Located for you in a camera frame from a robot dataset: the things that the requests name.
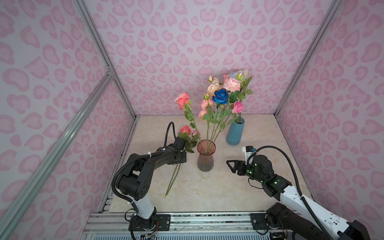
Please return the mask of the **coral rose spray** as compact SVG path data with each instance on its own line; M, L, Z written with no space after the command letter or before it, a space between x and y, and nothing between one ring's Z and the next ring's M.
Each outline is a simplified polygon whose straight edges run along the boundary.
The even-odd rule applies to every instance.
M211 150L211 144L209 141L210 138L210 126L212 123L212 120L214 119L214 107L215 102L213 101L213 93L206 93L204 95L204 99L201 103L201 111L199 112L199 119L207 124L207 137L206 137L206 148L205 148L205 154L208 154Z

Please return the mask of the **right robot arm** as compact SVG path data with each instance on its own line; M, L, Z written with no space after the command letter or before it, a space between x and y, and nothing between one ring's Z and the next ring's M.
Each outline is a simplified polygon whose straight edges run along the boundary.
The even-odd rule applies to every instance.
M250 155L250 160L228 160L234 174L261 183L262 190L278 202L266 211L270 229L284 228L307 240L368 240L369 231L361 222L350 222L333 214L275 174L272 162L264 155Z

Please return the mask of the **aluminium frame diagonal strut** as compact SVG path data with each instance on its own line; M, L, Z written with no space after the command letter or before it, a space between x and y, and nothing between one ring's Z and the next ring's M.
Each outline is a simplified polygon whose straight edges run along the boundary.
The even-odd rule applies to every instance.
M48 180L54 168L61 160L75 136L93 111L104 91L113 80L114 74L108 72L98 84L73 120L69 123L61 137L53 145L43 162L26 183L20 194L12 202L7 212L1 218L1 239L7 240L18 226L25 213L33 203L40 190Z

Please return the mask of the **blue rose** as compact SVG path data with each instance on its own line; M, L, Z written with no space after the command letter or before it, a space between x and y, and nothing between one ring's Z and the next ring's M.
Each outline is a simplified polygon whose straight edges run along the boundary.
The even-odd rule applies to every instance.
M226 122L229 118L229 96L227 90L221 89L215 91L212 100L213 107L209 107L210 124L213 124L213 130L210 140L215 142L219 133L221 133L227 126Z

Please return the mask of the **pale blue rose stem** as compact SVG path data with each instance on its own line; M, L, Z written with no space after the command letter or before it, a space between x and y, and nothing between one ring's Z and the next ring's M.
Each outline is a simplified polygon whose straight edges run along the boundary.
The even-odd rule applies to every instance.
M230 73L230 78L236 79L238 74L239 74L238 72L232 72Z

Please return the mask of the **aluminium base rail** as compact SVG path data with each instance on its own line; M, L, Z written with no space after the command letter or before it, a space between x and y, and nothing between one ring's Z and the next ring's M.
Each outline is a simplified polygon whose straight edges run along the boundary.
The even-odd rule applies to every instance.
M250 214L264 212L169 213L169 231L131 232L128 213L91 214L82 240L289 240L284 228L254 231Z

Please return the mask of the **salmon pink rose stem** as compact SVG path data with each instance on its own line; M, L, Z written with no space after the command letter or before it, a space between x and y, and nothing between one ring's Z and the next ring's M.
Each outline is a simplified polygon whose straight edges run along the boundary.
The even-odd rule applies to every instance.
M176 98L175 102L179 109L184 111L185 118L190 122L188 125L180 128L178 136L187 141L186 151L193 153L193 148L201 141L201 137L197 128L195 115L192 113L190 95L188 93L182 93Z

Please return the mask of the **red glass vase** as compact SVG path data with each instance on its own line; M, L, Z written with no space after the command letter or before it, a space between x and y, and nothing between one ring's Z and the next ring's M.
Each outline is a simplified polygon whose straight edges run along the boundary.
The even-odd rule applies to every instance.
M213 154L216 151L216 145L210 140L202 140L197 145L199 152L197 166L202 172L209 172L214 167Z

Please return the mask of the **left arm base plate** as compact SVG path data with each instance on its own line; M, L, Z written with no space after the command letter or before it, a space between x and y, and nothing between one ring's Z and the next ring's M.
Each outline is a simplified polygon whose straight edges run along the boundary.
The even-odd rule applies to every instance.
M133 232L153 232L169 231L171 223L170 215L154 214L149 219L143 219L134 215L130 219L129 231Z

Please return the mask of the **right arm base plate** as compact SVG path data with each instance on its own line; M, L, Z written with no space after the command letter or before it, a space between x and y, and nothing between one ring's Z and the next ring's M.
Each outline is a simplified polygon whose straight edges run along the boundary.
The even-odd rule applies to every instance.
M266 231L269 229L266 219L267 213L251 213L250 219L254 231Z

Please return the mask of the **peach rose spray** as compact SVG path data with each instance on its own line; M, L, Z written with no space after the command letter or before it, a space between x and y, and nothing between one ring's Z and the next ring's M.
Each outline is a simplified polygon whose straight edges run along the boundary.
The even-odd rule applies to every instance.
M220 83L217 77L209 77L210 85L207 89L207 93L215 93L215 91L224 89L230 94L229 105L234 104L237 101L238 94L241 88L241 84L238 79L229 78L226 82Z

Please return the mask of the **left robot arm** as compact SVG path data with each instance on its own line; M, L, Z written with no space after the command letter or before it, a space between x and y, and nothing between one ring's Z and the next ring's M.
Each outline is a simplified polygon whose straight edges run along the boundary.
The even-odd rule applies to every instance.
M182 163L186 143L185 139L176 137L174 143L161 147L154 153L130 155L112 179L111 189L114 195L129 202L138 217L150 219L155 214L155 207L147 193L154 171L163 165Z

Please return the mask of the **magenta rose stem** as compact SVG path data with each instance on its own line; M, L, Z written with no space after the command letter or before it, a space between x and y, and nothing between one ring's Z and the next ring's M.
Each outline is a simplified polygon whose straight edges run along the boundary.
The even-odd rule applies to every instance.
M226 122L226 124L227 124L226 127L228 127L228 128L230 128L231 123L233 123L234 121L236 121L237 123L240 122L240 118L242 118L242 112L244 110L243 104L240 103L239 101L236 101L234 104L230 104L229 106L230 106L230 109L229 109L230 115L229 115L229 118Z

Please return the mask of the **teal ceramic vase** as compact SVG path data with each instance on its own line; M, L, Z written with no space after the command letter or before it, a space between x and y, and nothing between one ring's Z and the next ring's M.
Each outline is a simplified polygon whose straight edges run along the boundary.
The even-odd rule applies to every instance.
M240 118L239 123L237 123L236 121L231 123L226 137L226 141L229 145L236 146L241 142L244 126L245 120L243 118Z

